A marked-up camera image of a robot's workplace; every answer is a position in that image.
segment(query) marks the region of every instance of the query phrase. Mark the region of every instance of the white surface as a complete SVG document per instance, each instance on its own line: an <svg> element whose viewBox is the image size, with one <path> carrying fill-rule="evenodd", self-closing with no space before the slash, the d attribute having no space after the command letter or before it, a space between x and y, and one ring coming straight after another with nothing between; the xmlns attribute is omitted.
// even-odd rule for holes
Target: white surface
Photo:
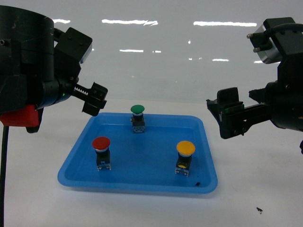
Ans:
<svg viewBox="0 0 303 227"><path fill-rule="evenodd" d="M302 1L0 4L70 20L55 27L65 31L71 26L93 38L95 50L82 65L80 84L90 87L95 81L108 88L105 112L128 113L132 105L142 104L145 113L199 117L218 175L218 187L208 195L81 192L61 186L57 173L90 118L81 113L83 102L71 97L45 109L39 133L10 128L6 226L302 226L302 134L265 122L244 137L223 140L205 103L215 99L219 89L235 86L240 99L251 105L248 91L276 80L277 64L254 63L259 59L246 34L266 18L293 17L302 23ZM103 19L158 25L105 24ZM194 26L195 21L257 26L202 27ZM144 52L119 51L127 49Z"/></svg>

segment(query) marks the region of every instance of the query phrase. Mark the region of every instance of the blue tray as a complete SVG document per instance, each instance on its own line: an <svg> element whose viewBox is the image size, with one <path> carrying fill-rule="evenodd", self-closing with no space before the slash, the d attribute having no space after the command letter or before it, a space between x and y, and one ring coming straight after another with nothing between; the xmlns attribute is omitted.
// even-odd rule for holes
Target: blue tray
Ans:
<svg viewBox="0 0 303 227"><path fill-rule="evenodd" d="M65 186L139 191L210 193L217 176L203 123L193 116L144 114L144 133L133 133L130 113L92 117L58 173ZM97 170L91 146L99 136L110 139L111 170ZM176 145L194 143L189 175L175 174Z"/></svg>

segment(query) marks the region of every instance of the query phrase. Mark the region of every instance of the small debris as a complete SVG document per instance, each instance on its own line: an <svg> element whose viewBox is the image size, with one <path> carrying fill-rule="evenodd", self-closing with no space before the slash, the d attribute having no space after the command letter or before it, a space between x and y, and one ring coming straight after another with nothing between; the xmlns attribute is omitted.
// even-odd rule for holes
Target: small debris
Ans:
<svg viewBox="0 0 303 227"><path fill-rule="evenodd" d="M259 207L257 207L257 210L260 212L260 214L262 214L263 210L260 209Z"/></svg>

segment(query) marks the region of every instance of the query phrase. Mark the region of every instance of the green button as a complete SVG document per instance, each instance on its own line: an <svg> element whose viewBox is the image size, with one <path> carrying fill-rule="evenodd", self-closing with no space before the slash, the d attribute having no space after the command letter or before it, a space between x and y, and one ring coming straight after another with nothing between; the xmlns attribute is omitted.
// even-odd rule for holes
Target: green button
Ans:
<svg viewBox="0 0 303 227"><path fill-rule="evenodd" d="M145 110L144 106L142 105L133 105L131 111L134 114L141 114Z"/></svg>

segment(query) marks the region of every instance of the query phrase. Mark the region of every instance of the metal pin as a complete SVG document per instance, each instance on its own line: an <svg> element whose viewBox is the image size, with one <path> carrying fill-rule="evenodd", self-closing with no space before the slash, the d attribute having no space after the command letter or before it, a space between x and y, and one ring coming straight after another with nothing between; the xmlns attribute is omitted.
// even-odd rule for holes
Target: metal pin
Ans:
<svg viewBox="0 0 303 227"><path fill-rule="evenodd" d="M253 36L254 36L254 34L249 33L249 34L247 34L247 36L246 36L246 37L247 37L248 39L251 39Z"/></svg>
<svg viewBox="0 0 303 227"><path fill-rule="evenodd" d="M254 53L258 53L258 52L260 52L260 51L261 51L260 47L254 48Z"/></svg>

